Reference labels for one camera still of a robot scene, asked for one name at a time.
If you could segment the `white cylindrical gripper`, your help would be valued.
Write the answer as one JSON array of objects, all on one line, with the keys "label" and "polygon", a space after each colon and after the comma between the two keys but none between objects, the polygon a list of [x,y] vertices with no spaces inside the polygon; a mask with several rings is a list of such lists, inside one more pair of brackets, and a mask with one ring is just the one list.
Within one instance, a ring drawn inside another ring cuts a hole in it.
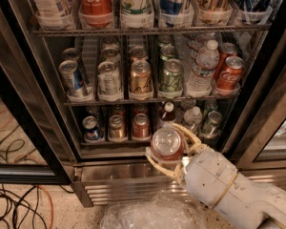
[{"label": "white cylindrical gripper", "polygon": [[181,159],[173,161],[159,159],[150,147],[146,148],[146,158],[157,171],[166,177],[179,184],[185,180],[186,190],[195,198],[216,207],[236,178],[236,167],[221,153],[206,152],[208,146],[187,128],[177,123],[174,123],[173,127],[180,131],[188,141],[187,155],[197,154],[187,165],[185,176]]}]

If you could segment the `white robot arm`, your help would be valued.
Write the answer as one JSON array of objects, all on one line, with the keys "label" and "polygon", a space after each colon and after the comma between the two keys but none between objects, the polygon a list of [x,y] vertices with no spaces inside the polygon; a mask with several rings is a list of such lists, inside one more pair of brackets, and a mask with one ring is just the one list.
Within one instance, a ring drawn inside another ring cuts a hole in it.
[{"label": "white robot arm", "polygon": [[286,192],[243,176],[234,164],[185,127],[169,123],[146,148],[152,166],[236,229],[286,229]]}]

